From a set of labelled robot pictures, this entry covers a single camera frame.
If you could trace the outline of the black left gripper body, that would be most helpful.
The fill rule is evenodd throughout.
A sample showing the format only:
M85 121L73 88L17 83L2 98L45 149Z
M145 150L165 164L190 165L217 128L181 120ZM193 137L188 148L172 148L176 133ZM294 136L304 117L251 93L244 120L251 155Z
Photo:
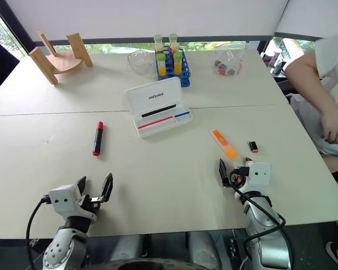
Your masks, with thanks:
M97 217L101 203L104 203L104 196L91 198L89 194L82 195L79 201L79 216Z

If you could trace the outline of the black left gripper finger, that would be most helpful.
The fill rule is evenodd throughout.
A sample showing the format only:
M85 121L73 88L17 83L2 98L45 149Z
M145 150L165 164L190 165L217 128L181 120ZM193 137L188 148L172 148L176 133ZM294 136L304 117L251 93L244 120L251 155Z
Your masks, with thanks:
M86 185L86 176L80 178L77 182L76 185L79 189L79 193L82 195L84 190L85 190L85 185Z
M103 191L101 194L103 203L106 203L109 200L110 195L112 193L112 189L113 189L113 175L112 173L109 173L103 184Z

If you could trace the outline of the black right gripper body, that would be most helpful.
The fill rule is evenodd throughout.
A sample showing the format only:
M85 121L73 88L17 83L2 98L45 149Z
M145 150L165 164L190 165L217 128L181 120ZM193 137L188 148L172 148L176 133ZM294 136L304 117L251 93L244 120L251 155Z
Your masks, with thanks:
M239 166L233 169L228 175L229 186L232 188L241 188L246 183L246 177L249 176L249 167Z

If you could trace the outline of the bystander bare hand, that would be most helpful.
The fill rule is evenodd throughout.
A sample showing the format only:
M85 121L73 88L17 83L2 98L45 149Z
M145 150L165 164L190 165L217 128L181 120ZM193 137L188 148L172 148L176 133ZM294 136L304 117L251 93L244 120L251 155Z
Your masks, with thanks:
M322 112L321 123L324 140L338 144L338 109Z

